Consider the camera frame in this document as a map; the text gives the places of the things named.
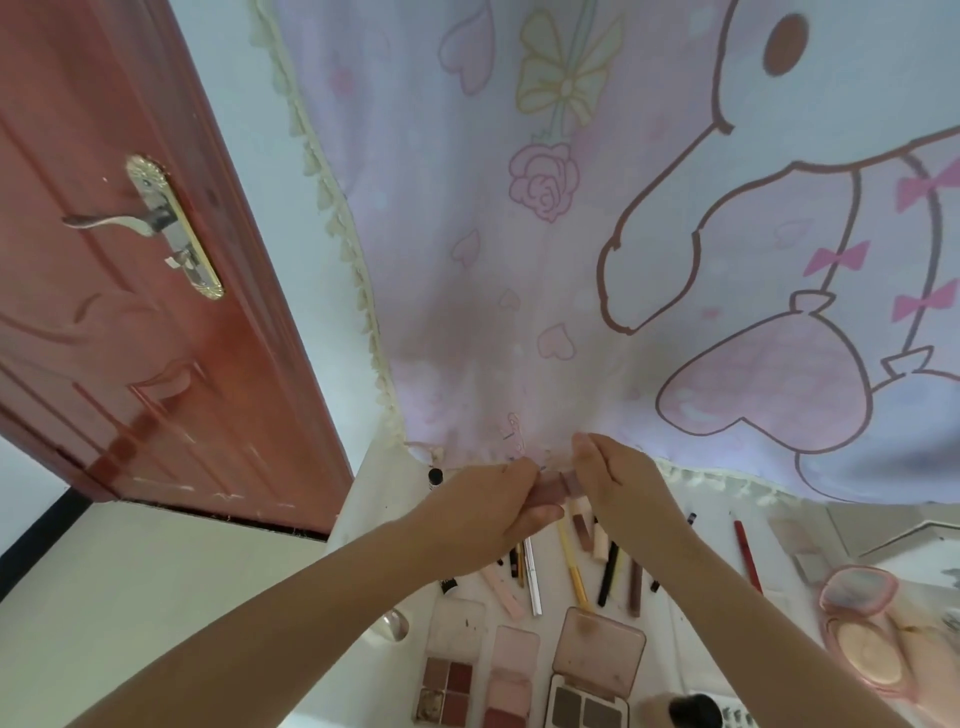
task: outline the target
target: door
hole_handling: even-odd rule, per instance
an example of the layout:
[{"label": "door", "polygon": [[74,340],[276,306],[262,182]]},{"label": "door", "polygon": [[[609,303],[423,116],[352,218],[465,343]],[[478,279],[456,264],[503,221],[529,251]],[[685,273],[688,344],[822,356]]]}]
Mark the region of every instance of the door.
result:
[{"label": "door", "polygon": [[[0,67],[0,411],[117,497],[329,532],[346,459],[166,3],[4,3]],[[219,300],[162,233],[62,222],[143,216],[133,155]]]}]

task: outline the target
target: pink bow print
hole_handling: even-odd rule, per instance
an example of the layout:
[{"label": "pink bow print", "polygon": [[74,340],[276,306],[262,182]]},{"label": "pink bow print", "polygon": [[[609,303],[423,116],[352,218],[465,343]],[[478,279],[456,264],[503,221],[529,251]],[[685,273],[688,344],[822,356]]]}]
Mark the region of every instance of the pink bow print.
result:
[{"label": "pink bow print", "polygon": [[901,177],[897,180],[897,212],[903,212],[937,187],[960,187],[960,157],[930,180],[921,180],[918,177]]},{"label": "pink bow print", "polygon": [[858,271],[863,267],[863,261],[867,258],[867,250],[870,248],[870,241],[864,240],[857,243],[852,248],[848,248],[843,253],[835,253],[826,248],[817,248],[810,262],[804,269],[804,277],[812,276],[817,271],[823,270],[829,265],[838,263],[852,271]]},{"label": "pink bow print", "polygon": [[957,298],[957,282],[960,279],[953,279],[944,283],[937,290],[927,296],[925,299],[915,299],[913,296],[897,296],[894,299],[894,317],[896,323],[900,319],[905,319],[911,313],[916,313],[921,308],[950,308]]}]

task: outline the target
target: red pencil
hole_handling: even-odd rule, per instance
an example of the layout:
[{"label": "red pencil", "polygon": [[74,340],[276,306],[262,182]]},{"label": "red pencil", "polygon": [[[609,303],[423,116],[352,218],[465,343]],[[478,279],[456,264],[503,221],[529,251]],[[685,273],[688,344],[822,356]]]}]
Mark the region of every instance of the red pencil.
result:
[{"label": "red pencil", "polygon": [[756,573],[756,564],[754,564],[754,555],[750,552],[750,542],[747,541],[747,531],[743,527],[743,521],[734,521],[733,530],[736,531],[736,542],[740,544],[740,553],[743,555],[743,563],[747,567],[747,576],[754,588],[763,594],[763,587],[760,586],[760,576]]}]

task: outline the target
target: floor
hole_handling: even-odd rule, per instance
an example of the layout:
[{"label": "floor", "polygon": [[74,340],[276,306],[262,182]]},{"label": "floor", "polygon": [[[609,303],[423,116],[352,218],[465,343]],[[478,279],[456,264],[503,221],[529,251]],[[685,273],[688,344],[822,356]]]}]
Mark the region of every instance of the floor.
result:
[{"label": "floor", "polygon": [[91,506],[0,602],[5,728],[62,728],[326,544],[130,503]]}]

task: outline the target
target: silver pen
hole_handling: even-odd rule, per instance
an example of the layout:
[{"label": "silver pen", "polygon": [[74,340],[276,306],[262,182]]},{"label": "silver pen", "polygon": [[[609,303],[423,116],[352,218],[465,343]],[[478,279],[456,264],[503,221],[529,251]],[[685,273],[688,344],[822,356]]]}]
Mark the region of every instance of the silver pen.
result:
[{"label": "silver pen", "polygon": [[537,583],[537,566],[534,564],[534,545],[530,539],[523,539],[523,568],[527,573],[527,585],[530,588],[530,606],[534,617],[543,614],[540,606],[540,585]]}]

